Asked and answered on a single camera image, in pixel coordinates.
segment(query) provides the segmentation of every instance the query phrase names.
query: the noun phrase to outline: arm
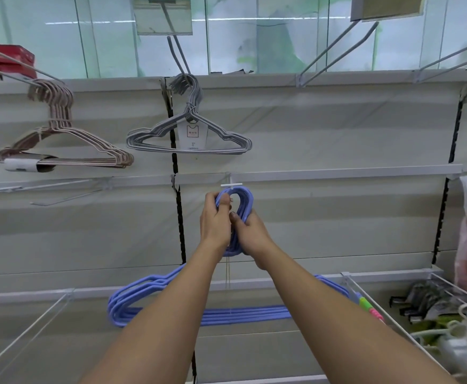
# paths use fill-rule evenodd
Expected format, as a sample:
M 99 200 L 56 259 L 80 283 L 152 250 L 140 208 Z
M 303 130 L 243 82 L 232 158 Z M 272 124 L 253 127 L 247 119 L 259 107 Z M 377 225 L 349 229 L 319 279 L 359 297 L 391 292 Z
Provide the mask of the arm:
M 231 234 L 230 197 L 208 193 L 200 243 L 179 275 L 123 329 L 80 384 L 177 384 L 189 370 L 215 266 Z
M 269 272 L 281 299 L 332 384 L 456 384 L 418 348 L 317 280 L 270 238 L 252 211 L 230 219 L 241 246 Z

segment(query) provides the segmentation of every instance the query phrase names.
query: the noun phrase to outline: logo on tag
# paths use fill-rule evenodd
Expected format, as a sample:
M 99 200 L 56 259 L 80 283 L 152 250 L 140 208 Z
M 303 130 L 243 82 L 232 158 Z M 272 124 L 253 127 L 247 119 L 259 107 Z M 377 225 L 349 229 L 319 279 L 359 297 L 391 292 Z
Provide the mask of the logo on tag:
M 199 127 L 197 125 L 195 126 L 187 125 L 187 137 L 199 137 L 198 130 L 199 130 Z

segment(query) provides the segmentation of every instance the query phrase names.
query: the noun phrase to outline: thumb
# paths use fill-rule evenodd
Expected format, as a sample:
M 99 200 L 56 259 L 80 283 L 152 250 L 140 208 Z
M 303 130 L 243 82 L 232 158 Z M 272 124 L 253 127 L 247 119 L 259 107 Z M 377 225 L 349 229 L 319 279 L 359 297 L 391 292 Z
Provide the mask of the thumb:
M 237 232 L 242 232 L 244 229 L 246 229 L 246 225 L 241 219 L 241 217 L 238 216 L 237 213 L 231 212 L 230 213 L 230 222 L 232 223 L 233 227 Z
M 223 194 L 219 199 L 219 206 L 217 206 L 217 214 L 226 216 L 230 212 L 230 196 Z

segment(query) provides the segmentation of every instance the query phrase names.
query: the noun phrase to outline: cardboard tag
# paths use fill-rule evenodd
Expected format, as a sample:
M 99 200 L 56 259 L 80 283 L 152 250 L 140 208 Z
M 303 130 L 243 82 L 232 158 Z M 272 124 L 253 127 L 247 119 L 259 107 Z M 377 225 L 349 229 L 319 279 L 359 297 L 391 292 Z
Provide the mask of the cardboard tag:
M 180 149 L 200 150 L 207 144 L 208 126 L 205 124 L 189 124 L 187 121 L 179 122 L 178 138 Z
M 20 171 L 24 173 L 48 173 L 56 166 L 38 165 L 40 160 L 54 158 L 50 155 L 39 154 L 17 154 L 4 159 L 4 168 L 6 171 Z

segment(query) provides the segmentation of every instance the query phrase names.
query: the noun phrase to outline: person's left hand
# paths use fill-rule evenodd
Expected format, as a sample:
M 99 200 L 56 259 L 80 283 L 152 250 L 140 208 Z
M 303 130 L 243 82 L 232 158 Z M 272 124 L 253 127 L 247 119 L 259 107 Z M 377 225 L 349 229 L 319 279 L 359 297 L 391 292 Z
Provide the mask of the person's left hand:
M 219 200 L 219 207 L 215 206 L 215 198 L 219 193 L 207 193 L 205 206 L 199 217 L 199 232 L 201 234 L 200 245 L 209 246 L 217 253 L 217 261 L 223 257 L 223 253 L 230 243 L 230 196 L 223 194 Z

